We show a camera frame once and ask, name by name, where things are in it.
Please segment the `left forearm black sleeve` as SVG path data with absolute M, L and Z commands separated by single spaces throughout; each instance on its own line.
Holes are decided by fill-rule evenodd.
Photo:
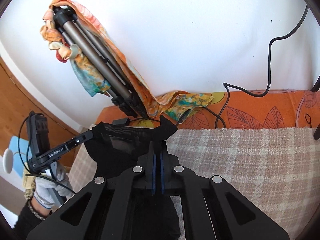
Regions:
M 48 214 L 42 215 L 33 206 L 31 199 L 27 200 L 20 214 L 18 220 L 14 225 L 13 231 L 19 239 L 27 239 L 28 234 L 42 221 L 48 218 L 53 212 L 52 210 L 45 209 Z

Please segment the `left hand white glove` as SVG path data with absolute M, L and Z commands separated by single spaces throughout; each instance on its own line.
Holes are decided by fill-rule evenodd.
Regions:
M 52 191 L 55 191 L 62 198 L 69 198 L 73 194 L 66 169 L 60 162 L 57 162 L 56 165 L 55 178 L 56 183 L 40 177 L 35 178 L 34 198 L 42 207 L 48 210 L 55 205 Z

